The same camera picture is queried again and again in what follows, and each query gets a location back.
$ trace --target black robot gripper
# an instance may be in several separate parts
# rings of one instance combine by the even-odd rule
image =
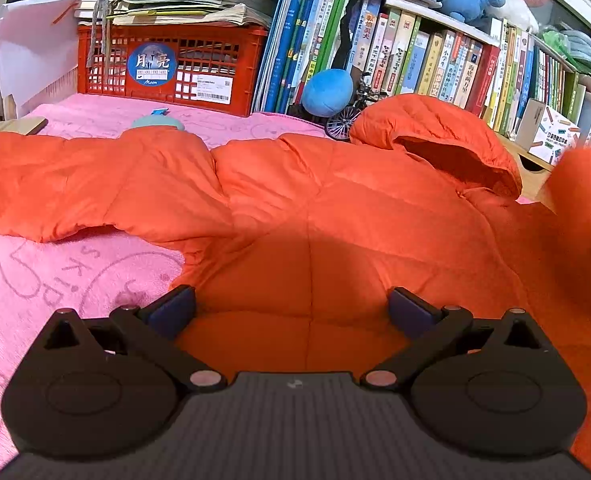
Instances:
[[[191,287],[103,319],[58,310],[3,395],[20,454],[0,480],[591,479],[569,453],[585,394],[524,310],[474,319],[402,287],[388,309],[411,343],[357,383],[240,372],[230,385],[173,345]]]

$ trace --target barcode label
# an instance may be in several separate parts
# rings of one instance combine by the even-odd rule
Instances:
[[[196,94],[197,97],[208,97],[209,99],[217,99],[218,101],[225,101],[226,103],[229,102],[229,97],[226,95],[218,95],[218,94],[206,94],[204,92],[198,92]]]
[[[191,89],[191,99],[210,103],[231,104],[231,90],[234,85],[233,77],[219,75],[192,74],[194,87]]]

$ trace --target cardboard box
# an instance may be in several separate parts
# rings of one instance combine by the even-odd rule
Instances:
[[[580,142],[580,130],[562,114],[540,101],[530,99],[517,130],[515,143],[555,166],[564,150]]]

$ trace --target red plastic crate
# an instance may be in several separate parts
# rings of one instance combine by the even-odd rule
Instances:
[[[100,53],[102,32],[100,27],[96,27],[93,65],[86,68],[91,27],[80,26],[78,33],[79,93],[191,105],[240,117],[247,117],[250,113],[260,56],[268,35],[264,28],[256,25],[112,26],[109,28],[111,45],[108,47],[108,65],[105,67],[105,56]],[[132,60],[137,59],[140,63],[135,51],[150,43],[161,43],[168,47],[163,48],[165,52],[175,54],[175,77],[168,73],[165,82],[145,82],[159,86],[139,83],[130,75],[127,66],[127,60],[132,55]],[[218,90],[209,90],[209,84],[216,84],[216,88],[226,91],[218,93]]]

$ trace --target white paper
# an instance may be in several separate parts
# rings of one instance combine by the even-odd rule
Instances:
[[[22,106],[78,64],[76,0],[23,0],[2,6],[0,94]]]
[[[191,89],[191,99],[194,101],[208,101],[210,103],[231,104],[231,88],[234,84],[233,77],[219,75],[194,74],[192,82],[195,86]]]

